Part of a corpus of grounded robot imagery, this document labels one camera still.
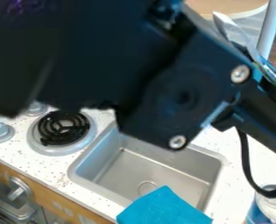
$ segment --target black cable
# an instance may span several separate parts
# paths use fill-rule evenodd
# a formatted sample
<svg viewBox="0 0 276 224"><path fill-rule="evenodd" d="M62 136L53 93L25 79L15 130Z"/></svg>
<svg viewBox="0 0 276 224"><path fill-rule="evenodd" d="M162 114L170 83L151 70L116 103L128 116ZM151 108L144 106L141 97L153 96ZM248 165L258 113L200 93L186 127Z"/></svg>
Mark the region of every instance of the black cable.
<svg viewBox="0 0 276 224"><path fill-rule="evenodd" d="M239 139L241 142L241 151L242 151L242 166L244 175L247 178L249 184L255 189L256 192L259 194L269 198L269 199L276 199L276 189L272 191L267 191L259 187L251 175L251 167L250 167L250 157L249 157L249 144L247 135L242 132L241 130L237 129L237 133L239 135Z"/></svg>

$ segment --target electric coil burner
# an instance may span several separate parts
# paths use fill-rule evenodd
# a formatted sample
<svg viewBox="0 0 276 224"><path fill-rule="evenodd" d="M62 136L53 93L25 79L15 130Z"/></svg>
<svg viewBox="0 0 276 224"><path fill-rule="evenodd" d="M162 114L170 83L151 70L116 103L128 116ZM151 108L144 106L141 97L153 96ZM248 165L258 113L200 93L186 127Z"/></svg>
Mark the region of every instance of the electric coil burner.
<svg viewBox="0 0 276 224"><path fill-rule="evenodd" d="M95 122L87 114L54 111L31 125L27 139L40 154L63 156L84 149L95 135Z"/></svg>
<svg viewBox="0 0 276 224"><path fill-rule="evenodd" d="M80 139L89 130L87 117L80 113L51 112L38 122L43 145L66 145Z"/></svg>

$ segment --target wooden cabinet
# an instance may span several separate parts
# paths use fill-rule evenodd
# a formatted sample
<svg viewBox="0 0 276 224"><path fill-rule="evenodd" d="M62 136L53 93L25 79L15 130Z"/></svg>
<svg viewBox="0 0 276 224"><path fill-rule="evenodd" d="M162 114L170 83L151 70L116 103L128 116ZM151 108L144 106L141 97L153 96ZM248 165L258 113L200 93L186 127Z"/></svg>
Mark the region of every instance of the wooden cabinet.
<svg viewBox="0 0 276 224"><path fill-rule="evenodd" d="M38 182L25 177L24 175L12 170L6 165L0 163L0 180L7 183L8 177L18 177L22 179L33 192L32 199L50 212L58 215L62 219L73 224L102 224L111 223L102 216L91 212L87 208L80 206L70 199L48 189Z"/></svg>

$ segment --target stove knob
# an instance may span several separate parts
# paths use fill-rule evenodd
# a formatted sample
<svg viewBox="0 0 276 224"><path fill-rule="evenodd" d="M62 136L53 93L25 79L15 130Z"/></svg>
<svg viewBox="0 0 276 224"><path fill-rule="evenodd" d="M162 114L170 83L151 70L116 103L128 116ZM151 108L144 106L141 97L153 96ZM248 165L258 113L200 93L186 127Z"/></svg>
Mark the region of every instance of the stove knob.
<svg viewBox="0 0 276 224"><path fill-rule="evenodd" d="M25 111L27 116L40 116L47 112L47 105L40 102L33 102L29 108Z"/></svg>
<svg viewBox="0 0 276 224"><path fill-rule="evenodd" d="M4 143L15 135L15 130L10 125L0 122L0 144Z"/></svg>
<svg viewBox="0 0 276 224"><path fill-rule="evenodd" d="M32 197L31 188L20 178L9 177L9 187L11 188L11 191L7 197L11 201L14 201L22 195L28 200Z"/></svg>

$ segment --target screw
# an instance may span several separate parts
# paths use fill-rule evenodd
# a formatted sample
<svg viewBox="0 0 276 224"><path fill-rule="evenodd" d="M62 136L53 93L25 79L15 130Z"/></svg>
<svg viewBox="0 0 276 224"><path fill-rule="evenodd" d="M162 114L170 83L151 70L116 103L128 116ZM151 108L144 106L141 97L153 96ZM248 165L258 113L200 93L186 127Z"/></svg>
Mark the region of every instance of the screw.
<svg viewBox="0 0 276 224"><path fill-rule="evenodd" d="M179 150L187 143L184 136L174 136L170 139L169 146L174 150Z"/></svg>
<svg viewBox="0 0 276 224"><path fill-rule="evenodd" d="M243 83L250 76L250 69L247 66L237 66L231 73L231 80L236 84Z"/></svg>

